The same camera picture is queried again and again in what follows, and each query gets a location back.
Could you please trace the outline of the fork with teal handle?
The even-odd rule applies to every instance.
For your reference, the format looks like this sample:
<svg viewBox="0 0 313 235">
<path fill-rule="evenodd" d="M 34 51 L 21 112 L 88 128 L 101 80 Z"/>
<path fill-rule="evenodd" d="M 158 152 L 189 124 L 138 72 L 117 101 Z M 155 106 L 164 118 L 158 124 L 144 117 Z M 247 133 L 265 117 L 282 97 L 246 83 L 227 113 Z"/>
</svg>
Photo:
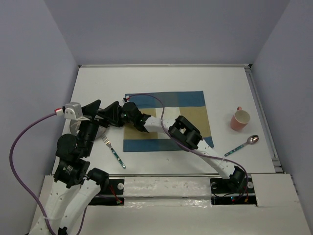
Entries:
<svg viewBox="0 0 313 235">
<path fill-rule="evenodd" d="M 115 149 L 112 147 L 112 143 L 109 141 L 109 139 L 106 137 L 105 134 L 103 134 L 101 136 L 102 141 L 105 143 L 105 145 L 111 150 L 111 152 L 113 153 L 113 155 L 115 156 L 115 158 L 117 159 L 117 161 L 119 162 L 119 164 L 122 166 L 123 169 L 126 169 L 126 165 L 124 164 L 124 162 L 121 160 L 121 158 L 119 157 L 119 155 L 117 154 L 117 152 L 115 151 Z"/>
</svg>

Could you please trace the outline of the dark reindeer plate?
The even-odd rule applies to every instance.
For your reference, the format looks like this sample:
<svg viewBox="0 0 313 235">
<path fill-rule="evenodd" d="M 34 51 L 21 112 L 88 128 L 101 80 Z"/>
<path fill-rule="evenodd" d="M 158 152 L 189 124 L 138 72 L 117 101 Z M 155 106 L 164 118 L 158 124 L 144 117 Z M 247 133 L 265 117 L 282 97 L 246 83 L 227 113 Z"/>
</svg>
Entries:
<svg viewBox="0 0 313 235">
<path fill-rule="evenodd" d="M 69 129 L 70 129 L 70 133 L 73 134 L 74 136 L 77 136 L 79 133 L 79 127 L 80 127 L 81 121 L 78 120 L 71 120 L 70 124 L 69 124 Z M 97 134 L 95 139 L 100 138 L 102 135 L 105 134 L 107 128 L 100 126 L 98 128 Z"/>
</svg>

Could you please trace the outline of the blue beige checked placemat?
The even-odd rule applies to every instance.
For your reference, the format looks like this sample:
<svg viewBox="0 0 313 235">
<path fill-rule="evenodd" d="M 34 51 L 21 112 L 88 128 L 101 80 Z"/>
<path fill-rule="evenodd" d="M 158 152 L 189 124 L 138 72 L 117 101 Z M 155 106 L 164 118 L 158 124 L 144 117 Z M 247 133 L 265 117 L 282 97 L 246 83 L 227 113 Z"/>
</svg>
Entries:
<svg viewBox="0 0 313 235">
<path fill-rule="evenodd" d="M 203 91 L 159 92 L 147 95 L 126 94 L 143 114 L 164 119 L 187 118 L 199 129 L 203 139 L 214 147 Z M 133 125 L 124 126 L 124 152 L 179 151 L 180 148 L 166 134 L 139 132 Z"/>
</svg>

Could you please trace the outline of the pink mug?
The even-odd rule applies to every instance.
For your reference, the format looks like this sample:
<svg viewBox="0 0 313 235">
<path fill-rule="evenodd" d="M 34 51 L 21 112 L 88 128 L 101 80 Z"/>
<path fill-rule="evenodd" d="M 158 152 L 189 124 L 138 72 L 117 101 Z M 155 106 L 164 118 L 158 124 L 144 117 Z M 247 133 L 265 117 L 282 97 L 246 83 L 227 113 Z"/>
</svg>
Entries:
<svg viewBox="0 0 313 235">
<path fill-rule="evenodd" d="M 249 122 L 250 114 L 239 106 L 231 118 L 230 128 L 234 131 L 240 131 L 245 128 Z"/>
</svg>

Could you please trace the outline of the spoon with teal handle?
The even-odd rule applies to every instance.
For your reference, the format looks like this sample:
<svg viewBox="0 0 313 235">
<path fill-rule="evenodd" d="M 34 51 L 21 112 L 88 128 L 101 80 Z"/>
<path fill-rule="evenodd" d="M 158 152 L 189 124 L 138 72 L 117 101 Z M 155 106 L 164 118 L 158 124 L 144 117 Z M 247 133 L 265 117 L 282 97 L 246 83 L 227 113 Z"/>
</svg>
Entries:
<svg viewBox="0 0 313 235">
<path fill-rule="evenodd" d="M 246 140 L 246 142 L 244 142 L 243 144 L 237 146 L 236 148 L 234 148 L 234 149 L 228 151 L 227 153 L 224 154 L 224 156 L 227 157 L 227 156 L 229 156 L 229 155 L 231 155 L 231 154 L 237 152 L 238 150 L 244 148 L 244 147 L 247 146 L 247 145 L 253 145 L 253 144 L 255 144 L 258 140 L 259 140 L 259 136 L 258 136 L 258 135 L 252 135 L 252 136 L 250 136 L 250 137 Z"/>
</svg>

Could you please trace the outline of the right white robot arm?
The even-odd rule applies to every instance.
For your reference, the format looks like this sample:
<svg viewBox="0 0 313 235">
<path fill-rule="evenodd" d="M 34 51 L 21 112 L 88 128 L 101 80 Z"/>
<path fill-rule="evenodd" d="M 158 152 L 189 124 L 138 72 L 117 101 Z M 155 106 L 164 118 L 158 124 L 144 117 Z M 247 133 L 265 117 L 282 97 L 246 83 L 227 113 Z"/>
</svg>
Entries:
<svg viewBox="0 0 313 235">
<path fill-rule="evenodd" d="M 218 154 L 204 140 L 196 128 L 184 116 L 176 119 L 164 119 L 165 108 L 162 108 L 161 117 L 154 117 L 142 113 L 133 102 L 126 102 L 121 107 L 120 118 L 123 123 L 130 123 L 140 132 L 157 132 L 166 134 L 182 150 L 193 153 L 209 164 L 222 179 L 226 188 L 240 195 L 247 193 L 248 175 L 239 163 L 228 160 Z"/>
</svg>

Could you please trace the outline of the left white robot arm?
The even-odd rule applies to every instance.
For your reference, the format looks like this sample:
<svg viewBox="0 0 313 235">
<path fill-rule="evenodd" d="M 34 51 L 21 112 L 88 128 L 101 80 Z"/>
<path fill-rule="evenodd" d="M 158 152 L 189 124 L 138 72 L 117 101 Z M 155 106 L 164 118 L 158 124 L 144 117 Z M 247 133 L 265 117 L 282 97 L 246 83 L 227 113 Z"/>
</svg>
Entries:
<svg viewBox="0 0 313 235">
<path fill-rule="evenodd" d="M 57 141 L 59 158 L 46 204 L 31 229 L 31 235 L 67 235 L 75 220 L 97 193 L 108 189 L 108 173 L 94 168 L 85 159 L 90 156 L 99 127 L 118 124 L 121 107 L 116 101 L 105 109 L 96 100 L 86 106 L 68 103 L 54 111 L 54 115 L 79 121 L 77 134 L 64 134 Z"/>
</svg>

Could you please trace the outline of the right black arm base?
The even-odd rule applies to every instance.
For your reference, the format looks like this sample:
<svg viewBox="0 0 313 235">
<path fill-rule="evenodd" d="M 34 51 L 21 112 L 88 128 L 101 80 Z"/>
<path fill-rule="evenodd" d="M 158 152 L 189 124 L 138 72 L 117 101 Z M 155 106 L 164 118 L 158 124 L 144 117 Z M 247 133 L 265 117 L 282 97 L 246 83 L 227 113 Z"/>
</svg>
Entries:
<svg viewBox="0 0 313 235">
<path fill-rule="evenodd" d="M 211 204 L 217 205 L 257 205 L 252 178 L 246 180 L 241 189 L 230 189 L 225 179 L 211 178 Z"/>
</svg>

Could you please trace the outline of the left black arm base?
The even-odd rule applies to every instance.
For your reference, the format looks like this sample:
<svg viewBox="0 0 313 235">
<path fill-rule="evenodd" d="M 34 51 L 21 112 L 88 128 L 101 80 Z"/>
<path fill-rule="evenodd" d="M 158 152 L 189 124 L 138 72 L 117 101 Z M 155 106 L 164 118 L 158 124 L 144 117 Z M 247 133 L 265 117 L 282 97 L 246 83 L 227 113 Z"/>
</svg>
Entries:
<svg viewBox="0 0 313 235">
<path fill-rule="evenodd" d="M 110 178 L 108 186 L 89 202 L 89 206 L 123 206 L 124 182 L 122 178 Z"/>
</svg>

